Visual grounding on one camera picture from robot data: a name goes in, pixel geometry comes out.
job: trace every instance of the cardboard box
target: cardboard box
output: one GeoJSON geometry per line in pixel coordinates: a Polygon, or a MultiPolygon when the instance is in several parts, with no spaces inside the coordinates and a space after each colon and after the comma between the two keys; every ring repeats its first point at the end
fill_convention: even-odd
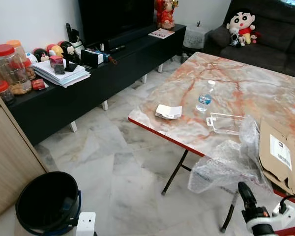
{"type": "Polygon", "coordinates": [[[295,194],[295,145],[288,130],[273,120],[260,127],[259,161],[264,175],[290,194],[295,194]]]}

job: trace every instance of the black tv cabinet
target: black tv cabinet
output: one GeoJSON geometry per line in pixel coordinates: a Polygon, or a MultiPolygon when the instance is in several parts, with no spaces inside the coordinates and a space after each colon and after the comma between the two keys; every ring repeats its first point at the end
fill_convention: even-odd
{"type": "Polygon", "coordinates": [[[103,63],[68,88],[46,82],[49,88],[19,96],[8,108],[36,145],[176,55],[185,30],[176,24],[175,33],[165,39],[146,35],[133,40],[113,55],[117,65],[103,63]]]}

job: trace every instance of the red snack packet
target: red snack packet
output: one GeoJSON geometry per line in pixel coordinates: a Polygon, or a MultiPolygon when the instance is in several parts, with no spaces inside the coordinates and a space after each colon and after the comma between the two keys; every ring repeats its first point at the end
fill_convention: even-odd
{"type": "Polygon", "coordinates": [[[45,88],[45,83],[43,79],[32,80],[31,85],[33,86],[34,90],[40,90],[45,88]]]}

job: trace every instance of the peanuts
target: peanuts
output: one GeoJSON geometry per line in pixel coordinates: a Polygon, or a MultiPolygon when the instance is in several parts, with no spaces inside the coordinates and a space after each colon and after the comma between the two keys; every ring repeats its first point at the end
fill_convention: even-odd
{"type": "Polygon", "coordinates": [[[26,75],[30,80],[33,80],[36,78],[36,74],[34,69],[31,66],[25,67],[26,75]]]}
{"type": "Polygon", "coordinates": [[[10,90],[14,95],[22,95],[29,91],[31,91],[31,82],[26,80],[23,83],[17,83],[14,85],[10,85],[10,90]]]}

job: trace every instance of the marble table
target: marble table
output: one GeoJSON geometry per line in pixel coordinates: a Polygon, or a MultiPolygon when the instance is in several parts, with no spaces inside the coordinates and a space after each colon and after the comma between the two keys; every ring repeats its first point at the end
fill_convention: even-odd
{"type": "Polygon", "coordinates": [[[215,133],[195,109],[207,80],[216,82],[208,114],[250,114],[258,124],[266,117],[287,127],[295,141],[295,77],[203,53],[181,65],[129,114],[129,121],[201,156],[210,156],[210,150],[225,140],[238,142],[238,136],[215,133]],[[182,116],[156,117],[159,104],[182,106],[182,116]]]}

